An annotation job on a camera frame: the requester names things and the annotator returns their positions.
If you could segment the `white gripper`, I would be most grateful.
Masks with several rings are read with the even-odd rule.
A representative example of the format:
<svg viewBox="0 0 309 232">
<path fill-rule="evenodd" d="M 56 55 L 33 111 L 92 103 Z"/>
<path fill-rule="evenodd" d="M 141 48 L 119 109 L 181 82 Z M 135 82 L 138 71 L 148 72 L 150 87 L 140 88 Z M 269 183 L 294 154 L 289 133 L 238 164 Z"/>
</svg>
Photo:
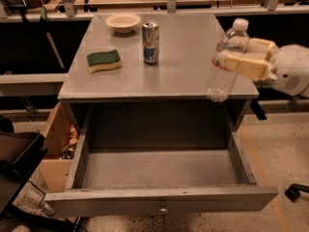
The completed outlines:
<svg viewBox="0 0 309 232">
<path fill-rule="evenodd" d="M 238 73 L 253 81 L 279 79 L 278 69 L 275 62 L 278 58 L 280 49 L 274 41 L 251 38 L 248 45 L 249 53 L 246 54 L 223 50 L 215 53 L 215 64 L 224 70 Z"/>
</svg>

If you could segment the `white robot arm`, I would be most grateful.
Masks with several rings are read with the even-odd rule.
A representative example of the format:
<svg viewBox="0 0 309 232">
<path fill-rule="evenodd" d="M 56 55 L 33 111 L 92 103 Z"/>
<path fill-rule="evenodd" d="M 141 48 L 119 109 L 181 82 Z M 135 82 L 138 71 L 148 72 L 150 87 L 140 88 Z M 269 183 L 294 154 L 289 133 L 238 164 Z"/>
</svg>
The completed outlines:
<svg viewBox="0 0 309 232">
<path fill-rule="evenodd" d="M 275 91 L 291 97 L 309 98 L 309 48 L 288 44 L 278 47 L 275 42 L 249 38 L 245 52 L 219 46 L 214 63 L 254 82 L 264 82 Z"/>
</svg>

